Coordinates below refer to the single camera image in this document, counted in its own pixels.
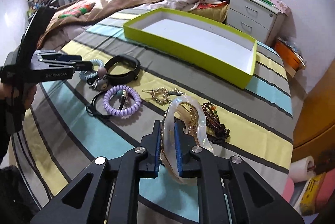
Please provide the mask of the person's left hand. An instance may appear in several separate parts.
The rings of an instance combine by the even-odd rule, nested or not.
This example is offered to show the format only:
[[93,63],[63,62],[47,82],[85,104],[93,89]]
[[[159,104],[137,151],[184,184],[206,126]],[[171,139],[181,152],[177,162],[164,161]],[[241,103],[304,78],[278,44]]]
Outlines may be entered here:
[[[32,87],[30,87],[26,92],[24,92],[25,100],[24,100],[24,107],[26,110],[28,110],[35,98],[35,94],[37,91],[36,84],[33,84]],[[17,98],[19,96],[19,91],[17,88],[13,88],[11,85],[6,83],[1,83],[0,87],[0,98],[1,100],[6,98]]]

